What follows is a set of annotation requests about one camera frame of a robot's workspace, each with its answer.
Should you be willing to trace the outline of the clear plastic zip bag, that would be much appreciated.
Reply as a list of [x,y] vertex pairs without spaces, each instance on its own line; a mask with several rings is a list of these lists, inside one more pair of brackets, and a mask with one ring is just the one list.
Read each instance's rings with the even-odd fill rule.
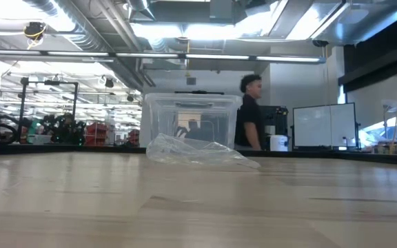
[[260,164],[217,142],[159,134],[146,147],[146,156],[159,163],[179,165],[241,165],[258,169]]

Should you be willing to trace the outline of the clear plastic storage box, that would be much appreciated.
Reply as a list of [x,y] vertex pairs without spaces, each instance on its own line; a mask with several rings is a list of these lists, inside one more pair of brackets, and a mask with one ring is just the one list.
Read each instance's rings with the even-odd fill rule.
[[239,96],[207,99],[154,99],[150,104],[151,138],[159,134],[176,136],[178,126],[188,127],[189,120],[198,121],[200,141],[234,146]]

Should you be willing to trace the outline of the person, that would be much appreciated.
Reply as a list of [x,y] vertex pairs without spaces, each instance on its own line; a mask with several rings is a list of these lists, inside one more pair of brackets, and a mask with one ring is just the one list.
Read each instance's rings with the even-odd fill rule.
[[236,149],[263,149],[265,125],[257,100],[261,98],[262,78],[248,74],[241,80],[242,105],[237,112],[234,144]]
[[188,127],[178,126],[176,129],[176,136],[180,138],[189,138],[199,140],[201,137],[201,129],[199,122],[196,120],[189,120]]

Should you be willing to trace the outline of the small red storage bins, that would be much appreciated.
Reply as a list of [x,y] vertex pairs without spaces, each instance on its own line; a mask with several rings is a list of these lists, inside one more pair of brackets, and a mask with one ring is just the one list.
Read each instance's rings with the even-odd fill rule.
[[139,137],[140,137],[139,130],[131,130],[128,133],[126,145],[129,147],[139,147]]

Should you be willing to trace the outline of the white bucket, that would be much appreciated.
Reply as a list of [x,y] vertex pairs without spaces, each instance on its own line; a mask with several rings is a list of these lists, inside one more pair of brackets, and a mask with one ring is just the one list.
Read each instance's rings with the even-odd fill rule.
[[284,135],[271,135],[269,138],[269,150],[271,152],[287,152],[288,137]]

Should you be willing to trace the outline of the red storage bin rack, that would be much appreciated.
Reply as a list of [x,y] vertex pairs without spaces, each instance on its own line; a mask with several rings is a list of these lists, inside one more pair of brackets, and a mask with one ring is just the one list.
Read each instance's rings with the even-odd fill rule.
[[108,127],[105,123],[95,122],[85,128],[85,146],[104,146]]

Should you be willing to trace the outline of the whiteboard on stand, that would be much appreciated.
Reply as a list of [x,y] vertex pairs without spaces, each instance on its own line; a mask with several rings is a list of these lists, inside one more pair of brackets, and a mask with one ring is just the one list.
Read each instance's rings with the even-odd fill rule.
[[359,146],[353,103],[297,107],[292,116],[295,149]]

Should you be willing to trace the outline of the black background robot rig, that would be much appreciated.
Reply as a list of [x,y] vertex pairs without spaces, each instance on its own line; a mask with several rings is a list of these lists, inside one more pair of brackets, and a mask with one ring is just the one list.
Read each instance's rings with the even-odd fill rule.
[[72,113],[55,117],[53,115],[44,116],[38,122],[29,120],[24,116],[26,104],[27,87],[32,84],[28,77],[21,79],[22,91],[19,95],[21,107],[19,118],[13,118],[9,115],[0,115],[0,145],[10,145],[22,141],[23,128],[31,128],[37,125],[44,128],[44,133],[51,135],[51,143],[63,143],[69,145],[82,146],[85,143],[83,136],[86,124],[83,121],[75,121],[77,98],[79,96],[79,84],[72,82],[74,86],[72,99]]

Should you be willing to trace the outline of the black 3D printer enclosure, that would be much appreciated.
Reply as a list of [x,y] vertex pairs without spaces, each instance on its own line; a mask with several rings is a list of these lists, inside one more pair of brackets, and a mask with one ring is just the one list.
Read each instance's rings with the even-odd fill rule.
[[288,110],[285,106],[260,106],[265,125],[266,150],[269,150],[269,138],[271,135],[284,135],[288,137]]

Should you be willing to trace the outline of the black aluminium table frame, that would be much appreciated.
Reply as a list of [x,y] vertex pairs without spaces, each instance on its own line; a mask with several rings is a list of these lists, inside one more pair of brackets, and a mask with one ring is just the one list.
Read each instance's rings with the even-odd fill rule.
[[[52,152],[100,152],[100,153],[125,153],[144,154],[144,148],[126,147],[84,147],[74,145],[0,145],[0,155],[8,154],[39,154]],[[360,152],[255,152],[241,151],[247,157],[277,157],[277,158],[326,158],[351,161],[365,161],[373,163],[387,163],[397,165],[397,155],[368,154]]]

